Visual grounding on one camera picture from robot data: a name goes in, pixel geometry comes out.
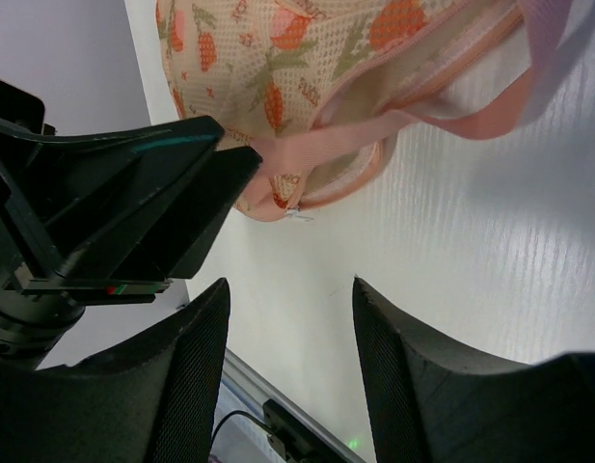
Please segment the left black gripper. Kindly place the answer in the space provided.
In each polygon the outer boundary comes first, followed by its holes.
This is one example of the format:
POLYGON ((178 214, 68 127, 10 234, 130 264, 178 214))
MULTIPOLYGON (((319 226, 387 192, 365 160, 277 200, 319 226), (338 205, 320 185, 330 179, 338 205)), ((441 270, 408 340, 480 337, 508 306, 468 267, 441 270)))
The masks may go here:
POLYGON ((224 133, 199 117, 59 137, 44 111, 0 80, 0 361, 30 370, 86 307, 149 303, 170 286, 109 276, 224 133))

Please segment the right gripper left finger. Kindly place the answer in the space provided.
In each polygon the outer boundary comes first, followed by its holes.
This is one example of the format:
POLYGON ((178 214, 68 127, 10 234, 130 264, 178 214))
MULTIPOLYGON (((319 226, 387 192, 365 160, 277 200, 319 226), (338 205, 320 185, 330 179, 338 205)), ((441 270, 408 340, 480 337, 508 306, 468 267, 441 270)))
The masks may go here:
POLYGON ((0 361, 0 462, 205 462, 230 285, 75 366, 0 361))

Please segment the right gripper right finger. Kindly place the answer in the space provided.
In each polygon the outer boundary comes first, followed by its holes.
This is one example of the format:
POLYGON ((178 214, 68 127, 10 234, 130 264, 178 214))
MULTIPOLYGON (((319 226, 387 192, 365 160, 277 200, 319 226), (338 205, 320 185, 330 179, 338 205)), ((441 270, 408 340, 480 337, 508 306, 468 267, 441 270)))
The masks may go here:
POLYGON ((595 462, 595 352, 527 365, 455 340, 363 279, 356 342, 380 462, 595 462))

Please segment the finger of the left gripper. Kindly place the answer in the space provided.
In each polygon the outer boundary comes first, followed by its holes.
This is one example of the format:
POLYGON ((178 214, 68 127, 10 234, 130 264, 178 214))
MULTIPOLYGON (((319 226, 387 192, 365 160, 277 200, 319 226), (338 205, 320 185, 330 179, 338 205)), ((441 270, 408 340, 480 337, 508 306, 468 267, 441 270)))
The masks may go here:
POLYGON ((69 280, 188 279, 261 159, 248 147, 153 148, 60 220, 69 280))

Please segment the white zipper pull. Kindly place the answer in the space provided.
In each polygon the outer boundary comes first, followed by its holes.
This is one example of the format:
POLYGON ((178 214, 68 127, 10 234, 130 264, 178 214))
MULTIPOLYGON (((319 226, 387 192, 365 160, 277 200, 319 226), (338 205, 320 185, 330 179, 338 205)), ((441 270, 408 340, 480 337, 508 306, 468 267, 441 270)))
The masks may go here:
POLYGON ((305 215, 299 208, 290 208, 284 214, 284 219, 286 221, 293 221, 299 223, 310 223, 313 221, 313 218, 305 215))

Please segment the floral mesh laundry bag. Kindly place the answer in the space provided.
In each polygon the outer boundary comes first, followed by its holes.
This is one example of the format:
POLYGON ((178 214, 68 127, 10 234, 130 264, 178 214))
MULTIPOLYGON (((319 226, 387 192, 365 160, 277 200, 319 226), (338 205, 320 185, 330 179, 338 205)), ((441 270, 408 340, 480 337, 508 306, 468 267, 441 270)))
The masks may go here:
POLYGON ((252 219, 339 201, 413 123, 469 140, 517 125, 566 28, 568 1, 159 1, 163 70, 181 118, 262 164, 235 207, 252 219), (482 109, 441 92, 516 29, 529 68, 482 109))

